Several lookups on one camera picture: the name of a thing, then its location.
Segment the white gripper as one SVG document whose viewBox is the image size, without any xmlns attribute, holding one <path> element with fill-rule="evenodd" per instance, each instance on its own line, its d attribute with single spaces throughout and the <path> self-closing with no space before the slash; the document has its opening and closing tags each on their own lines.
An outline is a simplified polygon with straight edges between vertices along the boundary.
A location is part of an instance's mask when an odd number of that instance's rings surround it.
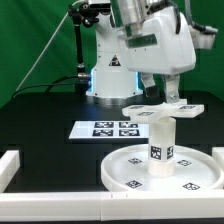
<svg viewBox="0 0 224 224">
<path fill-rule="evenodd" d="M 148 98 L 159 95 L 152 73 L 162 74 L 166 101 L 178 102 L 179 73 L 195 67 L 190 31 L 185 17 L 180 15 L 180 19 L 181 29 L 176 33 L 174 8 L 167 7 L 142 23 L 139 36 L 128 37 L 125 29 L 117 31 L 124 64 L 129 70 L 141 72 L 140 78 Z"/>
</svg>

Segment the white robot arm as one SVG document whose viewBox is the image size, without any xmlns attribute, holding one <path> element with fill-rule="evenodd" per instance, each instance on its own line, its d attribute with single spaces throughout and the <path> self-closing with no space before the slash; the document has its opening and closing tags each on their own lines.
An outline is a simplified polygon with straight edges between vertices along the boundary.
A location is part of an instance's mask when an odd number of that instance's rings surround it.
<svg viewBox="0 0 224 224">
<path fill-rule="evenodd" d="M 180 75 L 195 67 L 197 49 L 210 49 L 218 30 L 192 20 L 190 0 L 181 13 L 174 0 L 88 0 L 98 20 L 97 62 L 91 70 L 88 98 L 122 105 L 144 94 L 179 101 Z"/>
</svg>

